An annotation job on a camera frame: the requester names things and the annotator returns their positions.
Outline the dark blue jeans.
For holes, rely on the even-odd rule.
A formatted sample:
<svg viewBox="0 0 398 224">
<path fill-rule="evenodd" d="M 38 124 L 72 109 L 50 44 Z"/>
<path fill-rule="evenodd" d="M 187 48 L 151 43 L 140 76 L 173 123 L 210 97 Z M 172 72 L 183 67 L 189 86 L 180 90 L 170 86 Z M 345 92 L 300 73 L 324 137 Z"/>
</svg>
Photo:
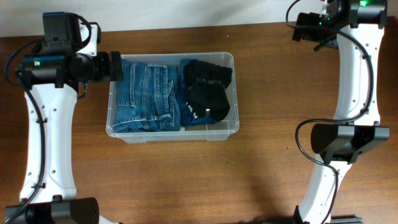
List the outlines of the dark blue jeans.
<svg viewBox="0 0 398 224">
<path fill-rule="evenodd" d="M 179 131 L 176 66 L 122 60 L 116 82 L 116 133 Z"/>
</svg>

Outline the small black cloth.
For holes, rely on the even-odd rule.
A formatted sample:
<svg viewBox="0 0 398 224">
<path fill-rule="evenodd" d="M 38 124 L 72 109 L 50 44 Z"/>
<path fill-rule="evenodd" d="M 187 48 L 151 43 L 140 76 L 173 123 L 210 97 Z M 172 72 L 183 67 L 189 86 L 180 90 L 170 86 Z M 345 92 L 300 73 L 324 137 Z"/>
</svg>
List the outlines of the small black cloth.
<svg viewBox="0 0 398 224">
<path fill-rule="evenodd" d="M 188 59 L 183 66 L 183 74 L 186 86 L 192 86 L 194 82 L 212 82 L 219 83 L 224 89 L 231 84 L 233 69 L 223 67 L 213 63 L 200 61 L 196 59 Z"/>
</svg>

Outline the blue cloth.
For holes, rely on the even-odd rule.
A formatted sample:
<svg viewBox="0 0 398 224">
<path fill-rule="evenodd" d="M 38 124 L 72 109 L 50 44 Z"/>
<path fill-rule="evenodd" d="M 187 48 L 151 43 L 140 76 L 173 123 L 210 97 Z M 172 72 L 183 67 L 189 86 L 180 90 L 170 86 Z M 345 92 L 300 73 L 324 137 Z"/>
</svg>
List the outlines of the blue cloth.
<svg viewBox="0 0 398 224">
<path fill-rule="evenodd" d="M 181 126 L 189 127 L 189 126 L 199 126 L 206 124 L 216 124 L 219 121 L 211 118 L 211 117 L 199 117 L 194 114 L 194 110 L 187 102 L 187 86 L 186 86 L 186 78 L 184 74 L 184 68 L 188 66 L 192 62 L 197 62 L 197 59 L 186 58 L 180 61 L 180 65 L 178 66 L 178 89 L 176 93 L 176 100 L 178 106 L 180 108 L 181 114 Z"/>
</svg>

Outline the large black cloth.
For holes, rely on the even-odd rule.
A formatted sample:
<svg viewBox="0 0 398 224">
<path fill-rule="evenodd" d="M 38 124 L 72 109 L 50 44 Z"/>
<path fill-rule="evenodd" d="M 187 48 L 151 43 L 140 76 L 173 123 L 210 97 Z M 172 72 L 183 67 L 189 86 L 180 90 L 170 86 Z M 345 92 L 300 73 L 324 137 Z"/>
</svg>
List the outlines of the large black cloth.
<svg viewBox="0 0 398 224">
<path fill-rule="evenodd" d="M 197 78 L 187 88 L 187 103 L 194 117 L 210 118 L 215 122 L 225 119 L 230 110 L 226 88 L 220 80 Z"/>
</svg>

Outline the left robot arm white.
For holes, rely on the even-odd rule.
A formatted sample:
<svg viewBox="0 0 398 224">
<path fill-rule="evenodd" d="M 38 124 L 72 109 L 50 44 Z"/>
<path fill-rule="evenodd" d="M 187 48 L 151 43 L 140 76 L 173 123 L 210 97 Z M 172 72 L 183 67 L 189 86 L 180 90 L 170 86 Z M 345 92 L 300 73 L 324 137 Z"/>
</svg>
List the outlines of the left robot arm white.
<svg viewBox="0 0 398 224">
<path fill-rule="evenodd" d="M 44 37 L 16 70 L 29 113 L 27 169 L 6 223 L 106 223 L 97 199 L 77 198 L 72 171 L 75 105 L 92 82 L 123 79 L 121 54 L 100 52 L 101 28 L 70 12 L 46 12 Z"/>
</svg>

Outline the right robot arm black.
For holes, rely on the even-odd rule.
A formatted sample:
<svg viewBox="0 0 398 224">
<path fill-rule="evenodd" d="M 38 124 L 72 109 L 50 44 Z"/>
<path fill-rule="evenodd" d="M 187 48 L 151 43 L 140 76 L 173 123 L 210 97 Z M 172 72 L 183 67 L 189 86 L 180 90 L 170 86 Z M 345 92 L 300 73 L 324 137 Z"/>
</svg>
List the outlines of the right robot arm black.
<svg viewBox="0 0 398 224">
<path fill-rule="evenodd" d="M 292 24 L 294 41 L 316 49 L 337 49 L 340 57 L 338 102 L 331 119 L 310 120 L 314 170 L 293 223 L 360 223 L 333 218 L 339 187 L 358 157 L 389 139 L 380 124 L 377 64 L 387 22 L 387 0 L 328 0 L 319 13 L 300 13 Z"/>
</svg>

